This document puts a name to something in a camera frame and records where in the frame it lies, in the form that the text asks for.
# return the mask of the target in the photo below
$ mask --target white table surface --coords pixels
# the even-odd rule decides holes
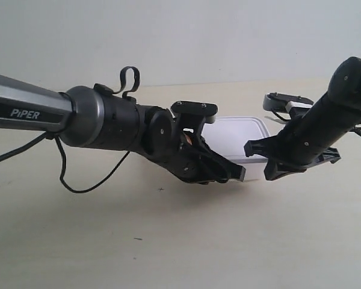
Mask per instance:
[[[216,103],[262,118],[264,94],[317,100],[327,79],[141,88],[141,104]],[[0,154],[36,134],[0,130]],[[130,155],[84,195],[58,181],[54,142],[0,164],[0,288],[361,288],[361,138],[343,159],[279,181],[187,185]],[[121,152],[67,149],[67,180],[87,188]]]

